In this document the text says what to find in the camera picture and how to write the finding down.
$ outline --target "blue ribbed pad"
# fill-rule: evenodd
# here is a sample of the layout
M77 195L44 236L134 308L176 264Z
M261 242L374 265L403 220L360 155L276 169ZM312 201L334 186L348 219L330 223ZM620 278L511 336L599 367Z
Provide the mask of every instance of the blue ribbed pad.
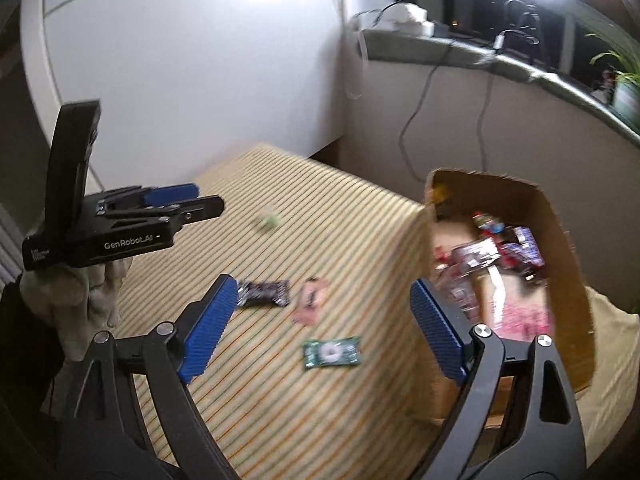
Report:
M181 200L193 200L200 194L198 186L193 183L178 186L156 187L145 195L145 203L153 207L174 204Z
M184 384L204 372L237 304L238 284L229 278L184 342L184 361L178 370L178 377Z
M466 380L462 343L420 281L412 283L410 303L411 312L427 338L440 370L446 377L456 381L458 386L462 386Z

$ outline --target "plant pot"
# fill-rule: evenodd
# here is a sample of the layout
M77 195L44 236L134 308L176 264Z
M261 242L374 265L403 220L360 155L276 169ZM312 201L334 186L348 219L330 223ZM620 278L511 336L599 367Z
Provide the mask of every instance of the plant pot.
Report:
M636 128L640 128L640 87L626 82L619 82L613 94L613 109L623 119Z

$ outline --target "black sleeve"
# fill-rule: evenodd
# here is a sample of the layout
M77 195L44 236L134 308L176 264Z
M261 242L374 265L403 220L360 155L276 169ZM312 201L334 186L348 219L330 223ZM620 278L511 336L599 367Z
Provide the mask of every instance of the black sleeve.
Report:
M53 478L56 424L40 406L64 353L56 330L24 304L19 280L0 298L0 476Z

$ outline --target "cardboard box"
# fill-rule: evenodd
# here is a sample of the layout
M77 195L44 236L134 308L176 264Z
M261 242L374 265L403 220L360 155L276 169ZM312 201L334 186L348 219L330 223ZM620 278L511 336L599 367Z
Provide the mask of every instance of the cardboard box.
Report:
M452 212L450 218L439 222L432 202L433 186L437 184L447 187ZM506 176L436 170L427 182L425 205L431 234L426 243L426 257L432 270L434 247L443 246L448 250L477 238L478 231L472 222L475 211L499 216L506 224L531 229L546 264L547 304L555 321L554 341L574 390L586 388L594 371L594 330L589 302L568 235L542 190L535 184ZM455 403L458 388L442 375L424 338L416 345L412 412L420 420L441 422ZM500 382L488 426L502 421L510 381L503 378Z

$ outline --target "potted plant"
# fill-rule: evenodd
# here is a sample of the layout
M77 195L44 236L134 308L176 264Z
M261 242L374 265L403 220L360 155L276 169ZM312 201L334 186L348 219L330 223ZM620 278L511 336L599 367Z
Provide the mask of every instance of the potted plant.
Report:
M613 94L613 109L636 128L640 128L640 52L630 56L609 50L591 58L591 64L603 57L611 56L618 60L623 70L614 70L616 90Z

